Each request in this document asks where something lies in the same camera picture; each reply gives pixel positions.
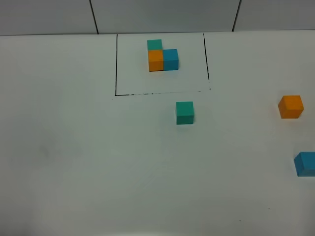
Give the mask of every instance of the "cube cluster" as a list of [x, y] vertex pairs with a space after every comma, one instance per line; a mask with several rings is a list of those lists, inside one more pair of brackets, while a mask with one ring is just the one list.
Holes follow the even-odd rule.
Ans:
[[163, 49], [162, 40], [148, 40], [149, 71], [178, 70], [177, 49]]

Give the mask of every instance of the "wooden block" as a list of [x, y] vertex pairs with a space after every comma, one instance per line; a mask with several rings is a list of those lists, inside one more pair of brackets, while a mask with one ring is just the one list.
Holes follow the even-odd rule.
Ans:
[[149, 71], [160, 71], [163, 66], [163, 50], [148, 51]]
[[176, 102], [176, 124], [193, 124], [193, 102]]
[[283, 96], [278, 104], [282, 119], [296, 119], [302, 114], [304, 107], [299, 95]]
[[147, 45], [148, 45], [148, 51], [163, 49], [162, 39], [148, 40]]
[[315, 177], [315, 152], [302, 151], [294, 158], [298, 176]]
[[178, 70], [177, 49], [163, 50], [164, 70]]

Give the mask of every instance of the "white wall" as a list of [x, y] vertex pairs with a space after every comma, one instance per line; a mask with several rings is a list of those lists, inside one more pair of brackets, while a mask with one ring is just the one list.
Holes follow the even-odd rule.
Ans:
[[0, 0], [0, 35], [96, 33], [89, 0]]
[[314, 0], [243, 0], [235, 31], [313, 30]]
[[239, 0], [92, 0], [100, 33], [231, 31]]

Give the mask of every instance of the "teal cube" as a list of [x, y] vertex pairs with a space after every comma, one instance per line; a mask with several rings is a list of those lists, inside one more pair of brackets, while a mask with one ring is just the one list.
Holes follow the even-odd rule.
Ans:
[[162, 39], [148, 40], [148, 51], [163, 50]]
[[177, 49], [163, 50], [164, 70], [178, 70]]
[[176, 124], [193, 124], [193, 102], [176, 102]]
[[302, 151], [294, 158], [298, 176], [315, 177], [315, 152]]

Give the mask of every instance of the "orange cube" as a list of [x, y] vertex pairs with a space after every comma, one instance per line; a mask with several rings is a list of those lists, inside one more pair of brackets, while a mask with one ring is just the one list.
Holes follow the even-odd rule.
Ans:
[[299, 95], [283, 96], [278, 104], [282, 119], [297, 119], [302, 114], [304, 107]]
[[149, 71], [164, 70], [163, 50], [148, 51]]

